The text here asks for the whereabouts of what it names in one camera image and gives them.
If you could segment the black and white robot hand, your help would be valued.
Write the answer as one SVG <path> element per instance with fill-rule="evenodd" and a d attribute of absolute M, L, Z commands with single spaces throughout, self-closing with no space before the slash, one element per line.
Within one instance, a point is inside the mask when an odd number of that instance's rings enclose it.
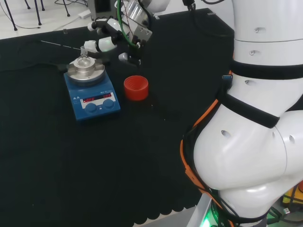
<path fill-rule="evenodd" d="M 109 52 L 118 47 L 118 44 L 126 43 L 123 34 L 129 35 L 131 27 L 124 21 L 120 24 L 113 18 L 101 18 L 90 22 L 87 26 L 89 31 L 97 31 L 106 37 L 98 40 L 89 40 L 84 43 L 86 51 L 91 53 Z"/>

